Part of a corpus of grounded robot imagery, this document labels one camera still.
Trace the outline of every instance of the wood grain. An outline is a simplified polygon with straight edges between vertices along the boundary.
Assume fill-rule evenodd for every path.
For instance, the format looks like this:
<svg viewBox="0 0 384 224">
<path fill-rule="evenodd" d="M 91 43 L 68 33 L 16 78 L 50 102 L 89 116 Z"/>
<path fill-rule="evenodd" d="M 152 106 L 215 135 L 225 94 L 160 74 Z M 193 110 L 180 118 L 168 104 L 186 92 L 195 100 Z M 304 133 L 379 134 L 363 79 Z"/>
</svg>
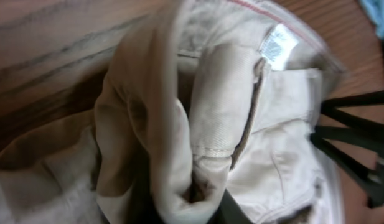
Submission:
<svg viewBox="0 0 384 224">
<path fill-rule="evenodd" d="M 30 129 L 92 108 L 120 38 L 165 1 L 0 0 L 0 150 Z M 331 97 L 384 89 L 380 42 L 355 0 L 277 2 L 316 30 L 349 69 Z M 348 112 L 384 123 L 384 106 Z M 373 165 L 374 154 L 338 146 Z M 342 171 L 341 176 L 347 223 L 359 223 L 355 214 L 364 213 L 365 195 Z"/>
<path fill-rule="evenodd" d="M 0 0 L 0 150 L 93 107 L 113 51 L 164 0 Z"/>
</svg>

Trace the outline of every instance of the red stitching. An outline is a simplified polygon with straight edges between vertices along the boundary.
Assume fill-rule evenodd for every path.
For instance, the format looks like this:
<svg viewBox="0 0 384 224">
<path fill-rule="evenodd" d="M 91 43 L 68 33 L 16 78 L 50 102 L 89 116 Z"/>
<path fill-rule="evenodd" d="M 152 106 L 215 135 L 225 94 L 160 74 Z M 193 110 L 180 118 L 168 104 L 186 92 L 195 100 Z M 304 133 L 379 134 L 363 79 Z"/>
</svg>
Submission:
<svg viewBox="0 0 384 224">
<path fill-rule="evenodd" d="M 321 49 L 322 47 L 320 47 L 320 45 L 316 45 L 315 42 L 313 42 L 310 38 L 308 38 L 306 35 L 304 35 L 299 29 L 293 27 L 292 25 L 288 24 L 287 22 L 285 22 L 284 20 L 282 20 L 280 17 L 277 17 L 273 14 L 271 14 L 270 12 L 268 11 L 264 11 L 264 10 L 261 10 L 261 9 L 258 9 L 257 7 L 255 7 L 254 5 L 250 4 L 250 3 L 247 3 L 245 1 L 241 1 L 241 0 L 228 0 L 230 2 L 233 2 L 235 4 L 238 4 L 240 6 L 243 6 L 243 7 L 247 7 L 248 9 L 251 9 L 252 11 L 255 11 L 256 13 L 258 14 L 263 14 L 263 15 L 266 15 L 268 17 L 270 17 L 271 19 L 277 21 L 277 22 L 280 22 L 280 23 L 283 23 L 288 29 L 290 29 L 291 31 L 293 31 L 295 34 L 297 34 L 300 38 L 304 39 L 306 42 L 309 43 L 309 45 L 313 46 L 314 48 L 316 48 L 316 50 L 320 51 L 319 49 Z"/>
</svg>

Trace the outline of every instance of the white clothing label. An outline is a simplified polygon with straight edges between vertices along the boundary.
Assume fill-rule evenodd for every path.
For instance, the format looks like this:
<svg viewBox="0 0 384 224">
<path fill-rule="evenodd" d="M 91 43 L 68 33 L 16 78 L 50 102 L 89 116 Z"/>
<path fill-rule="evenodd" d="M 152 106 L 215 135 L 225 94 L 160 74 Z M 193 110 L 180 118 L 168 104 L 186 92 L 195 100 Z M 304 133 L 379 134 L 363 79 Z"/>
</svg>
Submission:
<svg viewBox="0 0 384 224">
<path fill-rule="evenodd" d="M 283 24 L 278 24 L 265 38 L 260 47 L 262 57 L 273 70 L 283 71 L 293 48 L 298 44 L 295 35 Z"/>
</svg>

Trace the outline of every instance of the wooden table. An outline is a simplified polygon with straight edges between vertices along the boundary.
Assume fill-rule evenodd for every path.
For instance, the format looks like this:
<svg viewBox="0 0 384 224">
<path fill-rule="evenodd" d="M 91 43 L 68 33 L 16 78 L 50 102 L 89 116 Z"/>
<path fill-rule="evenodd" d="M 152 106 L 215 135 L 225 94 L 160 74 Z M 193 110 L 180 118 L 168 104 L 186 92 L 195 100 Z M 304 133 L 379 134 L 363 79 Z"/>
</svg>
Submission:
<svg viewBox="0 0 384 224">
<path fill-rule="evenodd" d="M 0 150 L 30 129 L 92 108 L 120 38 L 165 1 L 0 0 Z M 380 42 L 354 0 L 277 2 L 315 29 L 350 70 L 332 97 L 384 89 Z M 384 106 L 348 111 L 384 123 Z M 374 154 L 338 146 L 373 165 Z M 356 214 L 367 212 L 365 194 L 340 174 L 347 223 L 359 223 Z"/>
</svg>

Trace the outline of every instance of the black metal frame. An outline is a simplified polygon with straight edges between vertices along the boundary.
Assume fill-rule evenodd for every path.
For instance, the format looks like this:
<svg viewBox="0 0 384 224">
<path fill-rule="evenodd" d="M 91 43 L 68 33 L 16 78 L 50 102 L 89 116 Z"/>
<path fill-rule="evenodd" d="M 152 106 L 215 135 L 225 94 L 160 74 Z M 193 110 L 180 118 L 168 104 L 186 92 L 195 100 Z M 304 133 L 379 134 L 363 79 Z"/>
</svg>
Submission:
<svg viewBox="0 0 384 224">
<path fill-rule="evenodd" d="M 384 124 L 359 118 L 336 108 L 367 105 L 384 105 L 384 91 L 326 100 L 322 104 L 321 113 L 349 128 L 316 126 L 315 133 L 311 134 L 311 141 L 366 191 L 370 198 L 369 206 L 377 207 L 384 204 Z M 345 142 L 376 152 L 379 156 L 376 169 L 363 166 L 325 139 Z"/>
</svg>

